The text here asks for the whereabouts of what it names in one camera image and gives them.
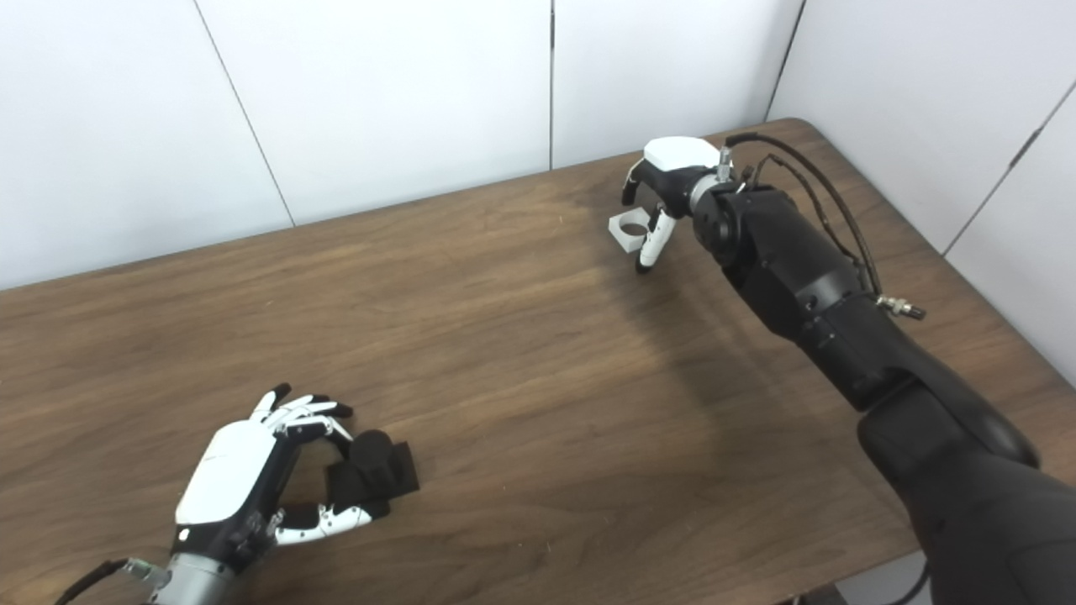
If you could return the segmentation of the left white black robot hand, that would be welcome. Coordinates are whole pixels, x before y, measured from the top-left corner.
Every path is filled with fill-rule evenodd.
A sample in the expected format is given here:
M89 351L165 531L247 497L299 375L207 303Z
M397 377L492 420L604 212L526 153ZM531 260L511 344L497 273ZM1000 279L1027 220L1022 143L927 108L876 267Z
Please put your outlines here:
M214 434L176 505L172 555L200 555L242 574L277 546L327 539L391 513L384 500L284 504L301 448L325 440L339 452L327 472L349 466L352 409L326 395L288 400L287 383L261 396L249 418Z

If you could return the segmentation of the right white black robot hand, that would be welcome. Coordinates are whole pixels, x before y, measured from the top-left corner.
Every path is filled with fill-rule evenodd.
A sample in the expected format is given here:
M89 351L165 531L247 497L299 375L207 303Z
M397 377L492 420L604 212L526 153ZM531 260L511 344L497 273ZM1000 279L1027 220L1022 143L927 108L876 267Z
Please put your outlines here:
M647 273L657 263L677 221L691 219L705 192L735 182L731 149L686 135L669 135L646 143L642 157L631 165L621 188L621 203L631 207L646 185L659 205L648 212L646 234L636 257L636 272Z

